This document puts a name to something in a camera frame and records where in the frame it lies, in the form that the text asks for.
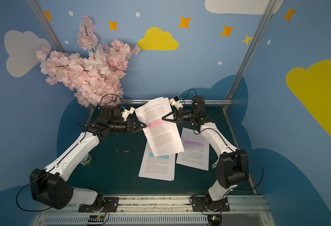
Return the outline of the document with pink highlight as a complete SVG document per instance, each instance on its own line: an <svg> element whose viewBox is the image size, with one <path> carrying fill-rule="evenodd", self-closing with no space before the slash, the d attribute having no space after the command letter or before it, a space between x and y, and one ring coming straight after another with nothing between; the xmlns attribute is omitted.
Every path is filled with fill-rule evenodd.
<svg viewBox="0 0 331 226"><path fill-rule="evenodd" d="M170 112L169 99L164 97L153 99L135 109L138 120L147 124L143 131L144 134L150 134L146 138L150 149L155 149L155 157L184 152L177 125L162 120Z"/></svg>

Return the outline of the document with blue highlight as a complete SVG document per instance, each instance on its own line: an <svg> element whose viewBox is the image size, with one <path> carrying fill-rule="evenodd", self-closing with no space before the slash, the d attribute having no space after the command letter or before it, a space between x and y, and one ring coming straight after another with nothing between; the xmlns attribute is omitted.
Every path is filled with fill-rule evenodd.
<svg viewBox="0 0 331 226"><path fill-rule="evenodd" d="M149 143L147 143L138 176L140 178L173 181L175 178L175 161L175 154L155 157Z"/></svg>

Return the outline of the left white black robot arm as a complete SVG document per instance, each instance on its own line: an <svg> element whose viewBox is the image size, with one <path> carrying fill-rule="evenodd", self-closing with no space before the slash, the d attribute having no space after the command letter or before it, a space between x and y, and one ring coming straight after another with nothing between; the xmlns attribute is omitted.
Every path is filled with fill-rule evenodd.
<svg viewBox="0 0 331 226"><path fill-rule="evenodd" d="M90 151L111 133L133 134L147 125L129 118L134 108L104 105L94 122L86 125L77 140L56 160L44 169L35 169L30 174L31 196L34 201L49 209L61 210L69 205L78 205L79 211L103 212L106 209L103 193L85 188L71 187L67 181L75 168L86 165L91 159Z"/></svg>

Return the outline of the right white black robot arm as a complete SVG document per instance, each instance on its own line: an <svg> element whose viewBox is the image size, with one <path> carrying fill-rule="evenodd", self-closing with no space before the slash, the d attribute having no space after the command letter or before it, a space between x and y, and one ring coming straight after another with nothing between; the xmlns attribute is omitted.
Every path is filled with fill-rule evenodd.
<svg viewBox="0 0 331 226"><path fill-rule="evenodd" d="M162 120L181 125L190 122L197 135L202 135L209 142L218 156L213 164L216 169L216 181L206 191L205 206L213 210L227 203L227 195L249 179L249 161L245 150L231 144L218 130L215 122L206 114L206 104L202 96L192 98L190 110L183 110L178 97L172 98L170 105L176 109L162 117Z"/></svg>

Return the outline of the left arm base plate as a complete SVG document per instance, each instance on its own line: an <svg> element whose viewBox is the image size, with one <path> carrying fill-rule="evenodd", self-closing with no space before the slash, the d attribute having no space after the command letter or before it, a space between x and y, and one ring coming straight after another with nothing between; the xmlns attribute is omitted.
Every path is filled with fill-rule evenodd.
<svg viewBox="0 0 331 226"><path fill-rule="evenodd" d="M105 213L116 212L118 207L118 197L101 197L97 199L92 205L82 204L79 206L80 213Z"/></svg>

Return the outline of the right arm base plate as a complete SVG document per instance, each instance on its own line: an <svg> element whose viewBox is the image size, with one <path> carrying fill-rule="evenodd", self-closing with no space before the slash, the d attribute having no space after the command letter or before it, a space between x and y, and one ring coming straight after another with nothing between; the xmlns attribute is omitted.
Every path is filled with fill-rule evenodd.
<svg viewBox="0 0 331 226"><path fill-rule="evenodd" d="M190 197L190 204L194 212L229 212L230 206L227 198L223 198L218 201L213 201L208 196L196 196Z"/></svg>

